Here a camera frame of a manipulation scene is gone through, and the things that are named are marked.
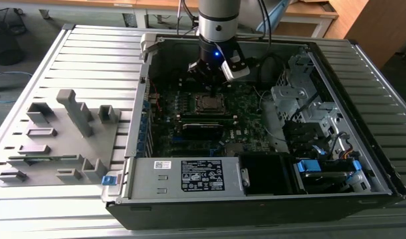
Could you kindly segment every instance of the blue latch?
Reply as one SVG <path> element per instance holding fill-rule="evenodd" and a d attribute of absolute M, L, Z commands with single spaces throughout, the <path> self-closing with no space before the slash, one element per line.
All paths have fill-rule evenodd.
<path fill-rule="evenodd" d="M 318 160 L 315 160 L 315 159 L 305 159 L 305 160 L 299 161 L 299 163 L 297 164 L 297 167 L 298 167 L 298 171 L 301 173 L 321 172 L 319 163 L 318 163 Z"/>
<path fill-rule="evenodd" d="M 103 186 L 116 186 L 117 177 L 116 176 L 104 176 L 101 183 L 103 183 Z"/>
<path fill-rule="evenodd" d="M 355 171 L 361 170 L 362 169 L 362 166 L 361 166 L 361 163 L 358 160 L 354 160 L 354 167 L 355 167 Z"/>

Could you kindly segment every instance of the cable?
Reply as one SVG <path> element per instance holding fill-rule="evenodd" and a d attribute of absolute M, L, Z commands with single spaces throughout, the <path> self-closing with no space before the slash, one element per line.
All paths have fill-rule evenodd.
<path fill-rule="evenodd" d="M 262 99 L 263 99 L 263 95 L 267 93 L 268 91 L 263 91 L 262 95 L 260 95 L 260 99 L 259 99 L 259 109 L 262 110 L 260 108 L 260 104 L 262 104 Z"/>
<path fill-rule="evenodd" d="M 334 139 L 333 139 L 333 143 L 331 143 L 331 146 L 330 146 L 330 150 L 329 150 L 329 157 L 327 158 L 330 158 L 331 157 L 331 155 L 333 155 L 333 150 L 334 150 L 334 146 L 335 146 L 335 143 L 337 143 L 337 140 L 338 140 L 338 138 L 343 135 L 343 134 L 347 134 L 345 131 L 341 131 L 341 132 L 338 132 L 338 134 L 334 136 Z"/>
<path fill-rule="evenodd" d="M 258 93 L 258 90 L 256 90 L 255 87 L 254 87 L 254 90 L 255 90 L 256 95 L 262 98 L 262 96 L 260 96 L 260 94 Z"/>
<path fill-rule="evenodd" d="M 184 11 L 186 11 L 186 13 L 187 13 L 187 15 L 188 15 L 188 17 L 190 17 L 190 19 L 191 19 L 191 22 L 192 22 L 192 21 L 194 21 L 195 16 L 192 15 L 192 13 L 191 13 L 191 11 L 190 11 L 190 9 L 188 9 L 188 6 L 187 6 L 187 3 L 186 3 L 186 0 L 183 0 L 183 1 L 182 1 L 182 6 L 183 6 Z"/>
<path fill-rule="evenodd" d="M 158 18 L 158 16 L 154 14 L 152 16 L 155 16 L 156 18 Z M 162 19 L 168 19 L 171 16 L 168 16 L 168 17 L 163 17 L 162 16 Z"/>
<path fill-rule="evenodd" d="M 278 64 L 278 60 L 279 60 L 280 64 L 282 64 L 282 67 L 283 67 L 283 71 L 286 70 L 286 64 L 284 64 L 283 58 L 280 56 L 278 56 L 274 52 L 266 53 L 266 55 L 259 60 L 259 66 L 258 66 L 258 71 L 256 71 L 256 83 L 258 84 L 262 84 L 262 67 L 263 67 L 263 65 L 266 63 L 266 60 L 268 58 L 274 59 L 276 64 Z"/>
<path fill-rule="evenodd" d="M 347 159 L 349 154 L 354 151 L 354 146 L 351 145 L 351 143 L 349 142 L 349 140 L 345 140 L 345 142 L 349 145 L 349 149 L 345 151 L 343 155 L 339 157 L 342 159 Z"/>
<path fill-rule="evenodd" d="M 28 73 L 28 72 L 23 72 L 23 71 L 7 71 L 7 72 L 0 72 L 0 75 L 3 74 L 25 74 L 28 75 L 29 77 L 32 77 L 32 74 Z"/>
<path fill-rule="evenodd" d="M 160 107 L 160 104 L 159 104 L 159 101 L 158 101 L 159 94 L 158 94 L 156 87 L 155 87 L 155 84 L 154 84 L 152 80 L 150 80 L 150 83 L 151 83 L 151 85 L 154 87 L 154 91 L 155 91 L 155 105 L 156 105 L 158 111 L 162 112 L 162 107 Z"/>
<path fill-rule="evenodd" d="M 264 125 L 263 125 L 263 128 L 264 128 L 264 131 L 268 133 L 268 135 L 274 137 L 274 139 L 276 139 L 276 140 L 279 140 L 279 141 L 282 141 L 282 142 L 287 142 L 286 140 L 283 140 L 283 139 L 275 137 L 275 136 L 272 135 L 272 133 L 268 131 L 268 129 L 267 129 L 267 127 L 266 127 Z"/>
<path fill-rule="evenodd" d="M 260 39 L 264 39 L 264 37 L 267 35 L 267 23 L 264 21 L 264 12 L 263 12 L 263 7 L 262 7 L 260 0 L 258 0 L 258 4 L 259 4 L 259 8 L 260 8 L 262 22 L 263 22 L 263 35 L 260 36 Z"/>
<path fill-rule="evenodd" d="M 310 104 L 313 103 L 313 101 L 315 100 L 315 98 L 318 97 L 318 92 L 309 98 L 309 100 L 306 101 L 306 103 L 302 105 L 302 107 L 299 109 L 297 109 L 297 111 L 294 112 L 294 114 L 290 117 L 290 120 L 294 119 L 294 117 L 310 106 Z"/>
<path fill-rule="evenodd" d="M 184 35 L 187 35 L 191 31 L 194 31 L 195 30 L 195 28 L 192 28 L 191 30 L 188 30 L 184 34 L 183 34 L 183 36 Z"/>
<path fill-rule="evenodd" d="M 0 103 L 12 103 L 12 102 L 16 102 L 16 101 L 0 101 Z"/>
<path fill-rule="evenodd" d="M 180 8 L 182 8 L 182 2 L 183 0 L 179 0 L 179 4 L 178 4 L 178 22 L 176 22 L 176 35 L 179 35 L 179 22 L 180 22 Z"/>
<path fill-rule="evenodd" d="M 267 6 L 264 5 L 264 1 L 259 0 L 259 2 L 262 4 L 262 8 L 263 8 L 267 20 L 268 20 L 268 34 L 270 35 L 268 35 L 268 49 L 267 49 L 267 51 L 270 51 L 270 48 L 271 48 L 271 19 L 270 19 L 270 14 L 268 14 Z"/>

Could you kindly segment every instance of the table leg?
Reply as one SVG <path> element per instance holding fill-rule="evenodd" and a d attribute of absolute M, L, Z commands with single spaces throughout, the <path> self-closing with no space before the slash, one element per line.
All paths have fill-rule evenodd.
<path fill-rule="evenodd" d="M 49 10 L 40 9 L 39 10 L 43 19 L 51 19 Z"/>
<path fill-rule="evenodd" d="M 147 13 L 144 9 L 135 9 L 138 28 L 148 28 Z"/>
<path fill-rule="evenodd" d="M 322 38 L 325 33 L 327 32 L 329 26 L 331 24 L 333 19 L 323 18 L 322 21 L 318 23 L 315 30 L 311 34 L 311 37 Z"/>
<path fill-rule="evenodd" d="M 163 15 L 156 15 L 156 23 L 158 24 L 163 23 Z"/>

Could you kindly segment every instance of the black wire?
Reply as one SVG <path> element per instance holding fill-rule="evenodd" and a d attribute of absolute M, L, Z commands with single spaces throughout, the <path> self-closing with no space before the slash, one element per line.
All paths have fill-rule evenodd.
<path fill-rule="evenodd" d="M 280 56 L 278 56 L 274 52 L 267 52 L 266 55 L 260 58 L 259 60 L 259 66 L 258 66 L 258 71 L 256 71 L 256 83 L 258 84 L 262 84 L 262 67 L 266 63 L 266 60 L 268 58 L 272 58 L 275 63 L 278 64 L 278 61 L 280 62 L 282 64 L 282 67 L 283 67 L 283 70 L 286 70 L 286 65 L 284 65 L 284 60 Z"/>
<path fill-rule="evenodd" d="M 194 15 L 192 15 L 192 13 L 191 13 L 191 11 L 190 11 L 190 9 L 188 9 L 186 0 L 182 1 L 182 5 L 183 5 L 184 11 L 186 11 L 186 13 L 187 13 L 187 15 L 188 15 L 191 21 L 194 21 Z"/>
<path fill-rule="evenodd" d="M 331 157 L 331 155 L 333 155 L 333 150 L 334 150 L 334 147 L 335 147 L 335 144 L 337 144 L 337 140 L 338 140 L 338 138 L 343 135 L 343 134 L 347 134 L 345 131 L 341 131 L 341 132 L 338 132 L 338 134 L 335 135 L 335 137 L 334 137 L 334 139 L 333 139 L 333 143 L 331 143 L 331 146 L 330 146 L 330 150 L 329 150 L 329 157 L 327 158 L 330 158 Z"/>
<path fill-rule="evenodd" d="M 313 103 L 313 101 L 315 100 L 315 98 L 318 97 L 318 92 L 309 98 L 309 100 L 306 101 L 306 103 L 302 105 L 301 108 L 297 109 L 297 111 L 294 112 L 294 114 L 290 117 L 290 120 L 294 119 L 294 117 L 305 110 L 307 109 L 309 105 Z"/>
<path fill-rule="evenodd" d="M 260 1 L 262 8 L 263 8 L 267 20 L 268 20 L 268 34 L 270 34 L 268 35 L 268 49 L 267 49 L 267 51 L 268 51 L 270 48 L 271 48 L 271 19 L 270 19 L 270 14 L 268 14 L 267 6 L 264 5 L 264 1 L 263 0 L 259 0 L 259 1 Z"/>
<path fill-rule="evenodd" d="M 262 21 L 263 21 L 263 35 L 260 36 L 260 39 L 263 39 L 264 36 L 267 35 L 267 23 L 264 22 L 264 12 L 263 12 L 263 7 L 262 7 L 260 0 L 258 0 L 258 4 L 259 4 L 259 8 L 260 8 Z"/>

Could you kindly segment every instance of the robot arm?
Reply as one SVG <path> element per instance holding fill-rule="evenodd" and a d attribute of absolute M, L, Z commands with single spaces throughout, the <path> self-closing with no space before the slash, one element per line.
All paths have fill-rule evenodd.
<path fill-rule="evenodd" d="M 264 2 L 270 9 L 268 16 L 263 16 L 258 0 L 199 0 L 200 50 L 199 59 L 190 64 L 188 72 L 210 87 L 250 74 L 250 67 L 256 61 L 244 58 L 236 42 L 238 22 L 266 31 L 263 26 L 272 28 L 278 25 L 290 0 Z"/>
<path fill-rule="evenodd" d="M 204 84 L 222 84 L 250 74 L 236 42 L 240 0 L 199 0 L 199 59 L 188 72 Z"/>

